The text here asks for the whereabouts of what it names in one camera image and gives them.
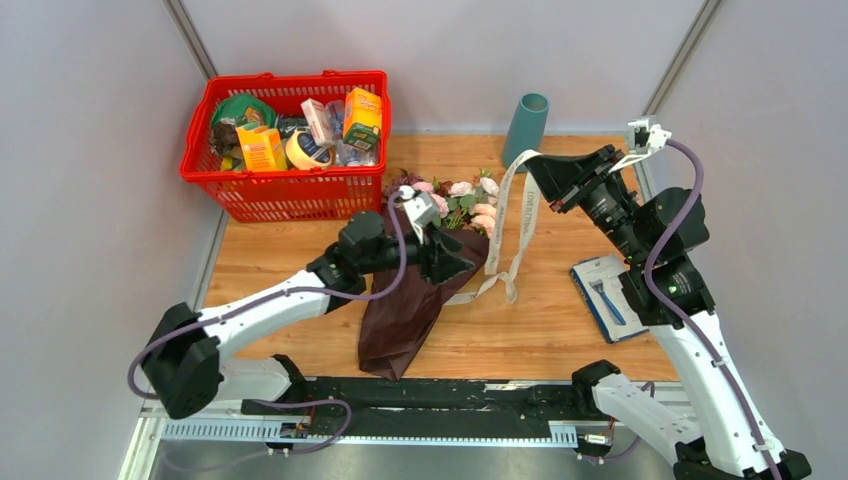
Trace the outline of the pink flower bouquet brown wrap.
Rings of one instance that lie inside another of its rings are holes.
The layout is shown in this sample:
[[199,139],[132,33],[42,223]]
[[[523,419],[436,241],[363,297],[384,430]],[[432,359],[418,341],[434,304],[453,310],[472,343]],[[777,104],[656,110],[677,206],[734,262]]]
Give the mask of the pink flower bouquet brown wrap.
[[463,243],[461,255],[474,267],[450,280],[433,285],[409,266],[397,289],[370,301],[361,321],[357,356],[359,369],[367,374],[397,381],[426,342],[441,311],[476,275],[489,253],[489,239],[473,228],[449,231]]

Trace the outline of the white printed ribbon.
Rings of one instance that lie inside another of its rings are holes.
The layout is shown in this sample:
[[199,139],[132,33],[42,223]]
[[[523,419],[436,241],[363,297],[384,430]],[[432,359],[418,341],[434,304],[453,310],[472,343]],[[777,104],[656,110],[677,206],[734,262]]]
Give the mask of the white printed ribbon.
[[522,195],[523,203],[520,210],[521,225],[519,228],[518,251],[513,256],[508,270],[499,269],[500,253],[504,239],[503,230],[506,223],[506,216],[509,212],[509,193],[514,177],[520,167],[524,166],[530,159],[540,155],[541,153],[536,150],[527,149],[521,152],[506,170],[501,182],[498,204],[496,206],[494,235],[489,240],[489,252],[483,264],[483,272],[486,279],[476,291],[453,295],[446,301],[446,306],[469,304],[492,289],[498,281],[504,284],[505,298],[508,304],[513,304],[518,299],[518,289],[515,280],[518,276],[525,252],[535,233],[541,199],[540,188],[533,176],[529,173],[525,176]]

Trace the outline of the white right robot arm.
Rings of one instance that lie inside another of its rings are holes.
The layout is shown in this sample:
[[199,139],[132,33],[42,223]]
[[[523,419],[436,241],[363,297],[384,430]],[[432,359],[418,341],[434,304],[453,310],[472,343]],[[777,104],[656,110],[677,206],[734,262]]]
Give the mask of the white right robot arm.
[[625,423],[670,464],[678,479],[804,479],[807,457],[786,448],[757,410],[731,358],[713,296],[690,260],[708,240],[700,159],[690,150],[695,181],[639,203],[604,146],[582,156],[520,155],[557,213],[581,209],[622,254],[625,299],[680,377],[693,419],[675,414],[606,360],[573,375],[573,410]]

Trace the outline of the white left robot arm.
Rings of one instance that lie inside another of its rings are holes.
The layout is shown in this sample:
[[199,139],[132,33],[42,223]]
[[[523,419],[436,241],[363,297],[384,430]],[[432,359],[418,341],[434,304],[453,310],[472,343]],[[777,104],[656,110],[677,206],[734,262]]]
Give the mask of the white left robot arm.
[[282,414],[299,411],[304,385],[283,356],[243,362],[236,353],[284,326],[326,315],[352,300],[375,300],[365,277],[416,266],[438,285],[473,269],[462,243],[436,226],[390,236],[376,212],[354,214],[322,255],[288,280],[238,301],[195,311],[184,302],[163,314],[146,347],[133,361],[151,398],[172,419],[188,418],[225,399],[268,401]]

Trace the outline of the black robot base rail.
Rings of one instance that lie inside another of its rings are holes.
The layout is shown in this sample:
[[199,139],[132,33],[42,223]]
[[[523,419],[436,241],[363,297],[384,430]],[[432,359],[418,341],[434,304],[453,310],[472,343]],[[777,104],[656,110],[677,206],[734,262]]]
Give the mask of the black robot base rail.
[[318,377],[297,387],[316,406],[283,411],[244,400],[229,413],[171,420],[168,440],[576,447],[610,422],[568,381]]

